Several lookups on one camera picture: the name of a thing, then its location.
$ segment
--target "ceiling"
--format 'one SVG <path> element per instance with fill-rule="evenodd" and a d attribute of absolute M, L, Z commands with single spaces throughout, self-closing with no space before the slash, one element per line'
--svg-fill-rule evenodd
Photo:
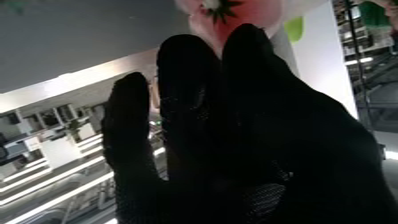
<path fill-rule="evenodd" d="M 172 0 L 24 1 L 0 6 L 0 93 L 152 49 L 188 32 Z"/>

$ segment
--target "green object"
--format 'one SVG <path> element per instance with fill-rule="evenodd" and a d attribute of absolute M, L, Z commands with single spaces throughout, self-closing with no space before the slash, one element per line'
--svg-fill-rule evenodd
<path fill-rule="evenodd" d="M 358 5 L 360 18 L 365 27 L 390 26 L 385 10 L 372 2 L 364 2 Z"/>
<path fill-rule="evenodd" d="M 0 4 L 5 4 L 19 15 L 22 14 L 22 2 L 19 0 L 0 0 Z"/>
<path fill-rule="evenodd" d="M 296 42 L 301 39 L 301 33 L 303 33 L 303 19 L 301 17 L 291 19 L 284 23 L 284 30 L 287 33 L 287 38 L 291 42 Z"/>

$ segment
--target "pink object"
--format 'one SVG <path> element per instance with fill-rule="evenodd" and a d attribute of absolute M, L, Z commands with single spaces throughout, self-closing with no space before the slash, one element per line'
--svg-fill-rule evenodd
<path fill-rule="evenodd" d="M 207 41 L 218 53 L 227 36 L 243 23 L 264 28 L 268 36 L 275 34 L 282 18 L 282 0 L 175 0 L 175 2 L 189 14 L 191 31 Z M 225 6 L 225 2 L 237 2 L 237 4 L 223 7 L 234 15 L 223 14 L 221 21 L 220 16 L 216 20 L 213 19 L 209 11 L 218 10 L 220 6 Z"/>

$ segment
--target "fluorescent light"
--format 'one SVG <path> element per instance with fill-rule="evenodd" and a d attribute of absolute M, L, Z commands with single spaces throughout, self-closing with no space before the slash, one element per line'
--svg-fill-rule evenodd
<path fill-rule="evenodd" d="M 42 211 L 46 211 L 60 202 L 74 197 L 83 191 L 86 191 L 102 181 L 113 177 L 113 172 L 102 175 L 93 181 L 90 181 L 77 189 L 67 192 L 58 198 L 54 198 L 46 204 L 31 209 L 21 216 L 17 216 L 5 224 L 17 224 L 28 218 L 31 218 Z"/>
<path fill-rule="evenodd" d="M 90 149 L 83 154 L 81 157 L 88 156 L 92 153 L 95 153 L 97 151 L 101 151 L 102 146 L 97 146 L 93 149 Z"/>
<path fill-rule="evenodd" d="M 360 63 L 371 62 L 372 61 L 372 58 L 362 58 L 358 61 L 360 61 Z M 344 65 L 346 66 L 348 65 L 355 65 L 355 64 L 356 64 L 356 60 L 344 62 Z"/>
<path fill-rule="evenodd" d="M 90 143 L 86 143 L 83 146 L 79 146 L 79 151 L 83 151 L 90 146 L 93 146 L 97 143 L 101 143 L 102 139 L 95 139 Z"/>
<path fill-rule="evenodd" d="M 95 135 L 93 137 L 90 137 L 88 139 L 85 139 L 81 142 L 77 142 L 76 146 L 79 147 L 83 144 L 86 144 L 90 141 L 93 141 L 101 137 L 102 137 L 102 134 Z"/>
<path fill-rule="evenodd" d="M 165 153 L 165 148 L 163 148 L 163 147 L 152 152 L 154 157 L 156 157 L 161 153 Z"/>
<path fill-rule="evenodd" d="M 44 161 L 46 161 L 46 158 L 37 159 L 31 163 L 28 163 L 28 164 L 24 165 L 24 168 L 28 168 L 30 166 L 33 166 L 35 164 L 38 164 L 38 163 L 44 162 Z"/>
<path fill-rule="evenodd" d="M 42 181 L 35 186 L 31 186 L 24 191 L 17 192 L 8 198 L 0 201 L 0 206 L 12 202 L 17 198 L 21 198 L 26 194 L 37 191 L 42 187 L 46 187 L 51 183 L 62 180 L 70 174 L 74 174 L 79 170 L 83 170 L 88 166 L 99 163 L 104 160 L 102 156 L 92 159 L 86 163 L 69 169 L 62 174 L 58 174 L 51 179 Z"/>
<path fill-rule="evenodd" d="M 117 224 L 117 220 L 115 219 L 109 219 L 108 222 L 104 224 Z"/>
<path fill-rule="evenodd" d="M 47 165 L 47 162 L 40 163 L 38 165 L 31 166 L 28 169 L 24 169 L 19 173 L 10 175 L 8 177 L 3 178 L 3 182 L 8 182 L 14 180 L 19 176 L 22 176 L 26 173 L 30 173 L 33 170 L 37 170 L 42 166 Z"/>
<path fill-rule="evenodd" d="M 398 160 L 398 153 L 390 152 L 390 151 L 385 151 L 385 158 L 392 159 L 392 160 Z"/>
<path fill-rule="evenodd" d="M 3 188 L 0 188 L 0 192 L 8 191 L 15 186 L 19 186 L 21 184 L 24 184 L 30 180 L 33 180 L 35 178 L 38 178 L 47 173 L 51 173 L 51 169 L 49 168 L 46 170 L 42 170 L 38 173 L 35 173 L 33 175 L 30 175 L 24 179 L 21 179 L 19 181 L 15 181 Z"/>

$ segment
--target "black glove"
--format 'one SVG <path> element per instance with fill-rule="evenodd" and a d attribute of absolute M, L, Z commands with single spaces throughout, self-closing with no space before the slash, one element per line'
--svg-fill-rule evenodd
<path fill-rule="evenodd" d="M 252 25 L 230 34 L 221 62 L 197 37 L 165 41 L 157 85 L 168 181 L 140 74 L 117 81 L 104 112 L 118 223 L 396 223 L 371 134 L 292 76 Z"/>

